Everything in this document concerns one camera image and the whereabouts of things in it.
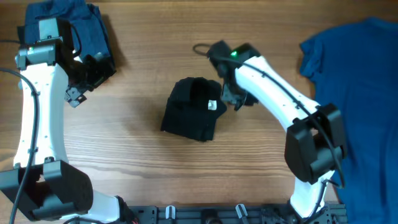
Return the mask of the black t-shirt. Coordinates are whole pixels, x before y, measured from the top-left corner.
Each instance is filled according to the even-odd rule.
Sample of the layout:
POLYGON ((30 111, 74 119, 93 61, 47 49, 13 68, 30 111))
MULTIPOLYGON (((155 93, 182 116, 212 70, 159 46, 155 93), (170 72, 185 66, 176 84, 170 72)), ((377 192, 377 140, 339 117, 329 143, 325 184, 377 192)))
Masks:
POLYGON ((161 131, 196 141, 213 140, 217 119, 227 110, 221 85, 203 77, 178 81, 166 104, 161 131))

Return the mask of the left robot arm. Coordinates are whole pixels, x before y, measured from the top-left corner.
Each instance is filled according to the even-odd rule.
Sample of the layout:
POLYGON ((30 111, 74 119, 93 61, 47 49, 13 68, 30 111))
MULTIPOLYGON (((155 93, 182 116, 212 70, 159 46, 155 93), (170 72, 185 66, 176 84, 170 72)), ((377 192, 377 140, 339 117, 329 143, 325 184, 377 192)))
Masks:
POLYGON ((14 165, 1 172, 1 192, 12 202, 10 222, 21 212, 28 220, 65 223, 137 223, 126 202, 93 189, 73 167, 63 135, 64 105, 72 107, 114 75, 102 54, 80 57, 76 28, 56 17, 39 21, 39 39, 16 55, 14 75, 23 91, 22 127, 14 165))

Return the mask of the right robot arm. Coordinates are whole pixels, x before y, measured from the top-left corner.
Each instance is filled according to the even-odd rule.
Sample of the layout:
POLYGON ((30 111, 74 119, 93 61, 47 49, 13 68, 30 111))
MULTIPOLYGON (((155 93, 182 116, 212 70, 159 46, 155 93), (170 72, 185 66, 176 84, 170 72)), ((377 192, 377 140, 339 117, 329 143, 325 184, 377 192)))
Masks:
POLYGON ((285 81, 251 44, 231 49, 221 40, 205 56, 223 79, 221 99, 234 110, 260 103, 283 127, 284 159, 295 176, 287 223, 331 220, 324 202, 328 185, 345 187, 342 163, 348 155, 341 111, 320 105, 285 81))

